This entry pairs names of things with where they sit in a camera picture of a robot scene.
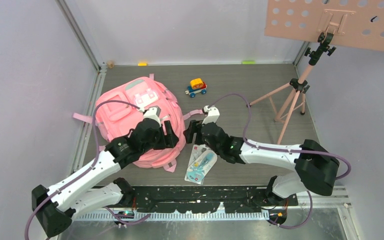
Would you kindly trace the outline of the pink student backpack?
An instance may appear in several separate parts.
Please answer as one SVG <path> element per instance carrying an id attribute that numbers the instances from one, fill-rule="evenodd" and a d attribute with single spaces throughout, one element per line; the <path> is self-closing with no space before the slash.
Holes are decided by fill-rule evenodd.
<path id="1" fill-rule="evenodd" d="M 96 103 L 103 105 L 97 110 L 95 124 L 101 136 L 108 142 L 135 128 L 143 119 L 142 110 L 159 107 L 157 115 L 160 121 L 170 121 L 179 141 L 174 148 L 148 151 L 134 164 L 140 168 L 164 168 L 171 173 L 176 169 L 176 158 L 186 145 L 183 135 L 186 129 L 185 120 L 193 115 L 203 114 L 198 109 L 184 115 L 176 96 L 165 85 L 156 81 L 152 73 L 103 93 Z"/>

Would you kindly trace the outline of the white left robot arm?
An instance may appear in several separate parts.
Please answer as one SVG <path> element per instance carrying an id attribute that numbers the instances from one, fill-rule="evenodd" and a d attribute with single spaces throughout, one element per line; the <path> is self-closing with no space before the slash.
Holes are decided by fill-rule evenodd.
<path id="1" fill-rule="evenodd" d="M 95 158 L 80 170 L 49 187 L 36 186 L 31 191 L 32 215 L 48 238 L 69 228 L 73 219 L 95 209 L 119 204 L 128 207 L 133 191 L 123 179 L 107 185 L 102 191 L 89 191 L 104 178 L 137 162 L 151 150 L 173 149 L 179 142 L 169 120 L 162 121 L 161 109 L 151 106 L 141 110 L 142 120 L 124 136 L 114 138 Z"/>

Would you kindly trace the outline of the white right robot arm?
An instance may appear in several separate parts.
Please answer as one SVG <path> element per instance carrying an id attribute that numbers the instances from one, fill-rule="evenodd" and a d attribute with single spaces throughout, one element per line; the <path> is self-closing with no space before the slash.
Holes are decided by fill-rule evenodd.
<path id="1" fill-rule="evenodd" d="M 205 106 L 202 113 L 205 118 L 191 120 L 183 132 L 188 144 L 206 145 L 230 164 L 263 164 L 290 170 L 270 178 L 264 199 L 271 205 L 306 191 L 320 196 L 333 193 L 340 163 L 316 141 L 278 145 L 230 136 L 217 125 L 220 112 L 215 106 Z"/>

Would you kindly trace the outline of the white red stationery pack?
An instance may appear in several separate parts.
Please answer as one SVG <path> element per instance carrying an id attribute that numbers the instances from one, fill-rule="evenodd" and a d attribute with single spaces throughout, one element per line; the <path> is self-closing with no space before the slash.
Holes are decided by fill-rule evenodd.
<path id="1" fill-rule="evenodd" d="M 194 145 L 192 148 L 189 164 L 185 174 L 185 180 L 202 185 L 205 176 L 214 166 L 217 156 L 206 145 Z"/>

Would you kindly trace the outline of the blue correction tape pack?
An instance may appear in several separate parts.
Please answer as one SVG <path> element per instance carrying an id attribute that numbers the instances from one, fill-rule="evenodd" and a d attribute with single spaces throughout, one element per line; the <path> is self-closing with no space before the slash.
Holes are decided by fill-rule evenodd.
<path id="1" fill-rule="evenodd" d="M 198 156 L 187 168 L 186 180 L 193 183 L 201 183 L 214 164 L 218 156 L 212 150 L 206 150 Z"/>

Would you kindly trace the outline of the yellow blue toy truck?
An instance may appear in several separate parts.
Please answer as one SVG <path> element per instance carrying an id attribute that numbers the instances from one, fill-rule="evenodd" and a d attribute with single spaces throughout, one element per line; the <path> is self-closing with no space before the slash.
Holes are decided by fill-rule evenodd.
<path id="1" fill-rule="evenodd" d="M 205 95 L 207 93 L 207 85 L 201 78 L 192 79 L 186 88 L 185 94 L 190 98 L 196 95 Z"/>

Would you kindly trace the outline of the small wooden block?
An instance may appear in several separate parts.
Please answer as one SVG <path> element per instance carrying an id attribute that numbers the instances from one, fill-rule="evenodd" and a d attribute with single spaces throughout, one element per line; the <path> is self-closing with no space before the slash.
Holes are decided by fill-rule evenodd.
<path id="1" fill-rule="evenodd" d="M 107 67 L 108 67 L 109 69 L 112 69 L 112 68 L 115 66 L 115 64 L 114 64 L 114 62 L 113 62 L 112 60 L 108 61 L 108 62 L 106 63 L 106 65 L 107 65 Z"/>

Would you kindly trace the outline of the green tape marker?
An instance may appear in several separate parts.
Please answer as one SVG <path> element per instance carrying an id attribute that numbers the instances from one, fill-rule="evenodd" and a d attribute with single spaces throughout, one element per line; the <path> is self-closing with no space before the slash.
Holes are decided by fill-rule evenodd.
<path id="1" fill-rule="evenodd" d="M 244 60 L 241 62 L 242 65 L 254 65 L 256 62 L 254 60 Z"/>

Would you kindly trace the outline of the pink music stand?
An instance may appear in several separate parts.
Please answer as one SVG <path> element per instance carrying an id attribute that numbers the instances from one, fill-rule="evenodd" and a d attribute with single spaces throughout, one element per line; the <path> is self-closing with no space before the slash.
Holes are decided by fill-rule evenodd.
<path id="1" fill-rule="evenodd" d="M 307 78 L 323 54 L 332 55 L 337 46 L 384 52 L 384 0 L 271 0 L 264 33 L 318 44 L 305 49 L 309 61 L 299 78 L 278 88 L 291 88 L 274 110 L 274 120 L 286 129 L 295 110 L 306 112 Z"/>

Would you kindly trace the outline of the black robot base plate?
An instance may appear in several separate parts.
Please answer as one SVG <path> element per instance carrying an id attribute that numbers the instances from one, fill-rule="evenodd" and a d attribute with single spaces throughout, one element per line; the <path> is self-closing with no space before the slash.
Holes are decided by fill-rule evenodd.
<path id="1" fill-rule="evenodd" d="M 135 199 L 111 207 L 140 213 L 256 213 L 274 207 L 265 197 L 265 186 L 134 186 Z"/>

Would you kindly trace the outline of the aluminium frame rail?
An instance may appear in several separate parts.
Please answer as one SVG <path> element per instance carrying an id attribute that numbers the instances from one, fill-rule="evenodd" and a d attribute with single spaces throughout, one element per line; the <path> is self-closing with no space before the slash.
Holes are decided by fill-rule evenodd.
<path id="1" fill-rule="evenodd" d="M 75 221 L 111 221 L 114 219 L 110 213 L 119 214 L 124 221 L 138 221 L 146 218 L 148 222 L 162 221 L 247 221 L 268 220 L 276 221 L 284 226 L 296 226 L 305 220 L 310 221 L 317 213 L 327 215 L 338 214 L 344 218 L 348 210 L 353 207 L 348 193 L 343 186 L 336 186 L 331 196 L 321 196 L 316 193 L 308 194 L 306 191 L 293 194 L 287 200 L 270 207 L 252 213 L 226 213 L 223 207 L 211 213 L 157 213 L 139 212 L 135 209 L 124 207 L 97 208 L 76 217 Z"/>

